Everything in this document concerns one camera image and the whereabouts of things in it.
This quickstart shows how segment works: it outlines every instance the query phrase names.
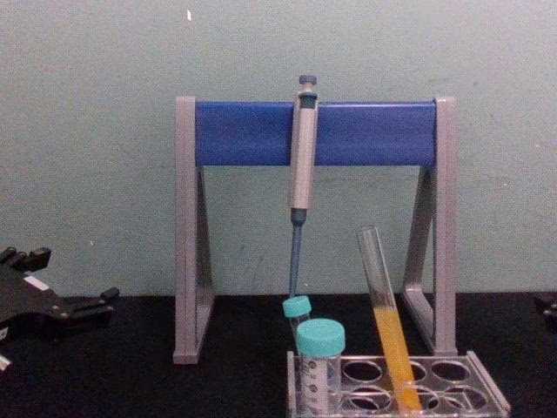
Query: rack hole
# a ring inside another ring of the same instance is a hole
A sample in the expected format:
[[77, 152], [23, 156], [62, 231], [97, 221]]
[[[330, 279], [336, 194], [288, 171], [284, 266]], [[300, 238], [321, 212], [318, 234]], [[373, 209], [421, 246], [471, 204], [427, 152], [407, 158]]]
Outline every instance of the rack hole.
[[351, 402], [357, 408], [368, 409], [370, 411], [379, 409], [377, 403], [371, 399], [353, 397], [351, 398]]
[[487, 404], [486, 397], [478, 390], [469, 387], [449, 388], [445, 396], [447, 402], [459, 409], [469, 411], [480, 409]]
[[371, 361], [350, 361], [344, 366], [345, 375], [355, 381], [376, 381], [381, 369]]
[[391, 404], [391, 396], [376, 387], [356, 388], [350, 392], [349, 400], [354, 407], [368, 410], [383, 409]]
[[439, 398], [429, 389], [417, 387], [418, 399], [423, 409], [433, 409], [439, 405]]
[[433, 374], [445, 381], [463, 381], [468, 369], [456, 361], [438, 361], [432, 365]]

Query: black table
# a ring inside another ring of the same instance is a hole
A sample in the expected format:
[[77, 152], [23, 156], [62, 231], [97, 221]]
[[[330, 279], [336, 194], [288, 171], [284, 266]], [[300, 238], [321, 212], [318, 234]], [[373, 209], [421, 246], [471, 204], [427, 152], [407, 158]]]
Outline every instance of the black table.
[[[197, 366], [171, 362], [171, 297], [122, 298], [109, 328], [57, 345], [11, 341], [0, 347], [13, 361], [0, 377], [0, 416], [283, 417], [293, 341], [282, 299], [217, 297]], [[313, 317], [345, 325], [344, 354], [381, 354], [367, 295], [311, 300]], [[400, 314], [410, 353], [427, 354], [404, 308]], [[512, 417], [557, 417], [557, 336], [530, 295], [459, 294], [457, 347], [480, 357]]]

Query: yellow liquid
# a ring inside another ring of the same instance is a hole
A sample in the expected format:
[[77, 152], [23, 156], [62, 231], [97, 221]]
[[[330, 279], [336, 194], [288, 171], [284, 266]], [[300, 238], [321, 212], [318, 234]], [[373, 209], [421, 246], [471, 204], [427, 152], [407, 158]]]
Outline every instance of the yellow liquid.
[[408, 349], [402, 334], [399, 312], [392, 307], [375, 307], [373, 314], [379, 329], [386, 366], [391, 375], [399, 410], [400, 412], [420, 410], [421, 405], [416, 389], [407, 387], [407, 383], [413, 381], [414, 376], [408, 358]]

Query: wall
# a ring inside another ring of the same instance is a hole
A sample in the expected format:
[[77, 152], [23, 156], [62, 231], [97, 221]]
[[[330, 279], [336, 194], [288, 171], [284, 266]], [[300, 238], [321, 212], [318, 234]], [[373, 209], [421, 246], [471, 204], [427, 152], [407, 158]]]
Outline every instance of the wall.
[[[172, 294], [174, 98], [290, 100], [310, 72], [324, 101], [454, 95], [459, 290], [555, 288], [556, 15], [548, 1], [0, 0], [0, 246], [52, 247], [37, 276], [62, 294]], [[286, 292], [286, 176], [207, 171], [219, 293]], [[416, 176], [318, 169], [300, 289], [364, 292], [354, 230], [372, 222], [398, 287]]]

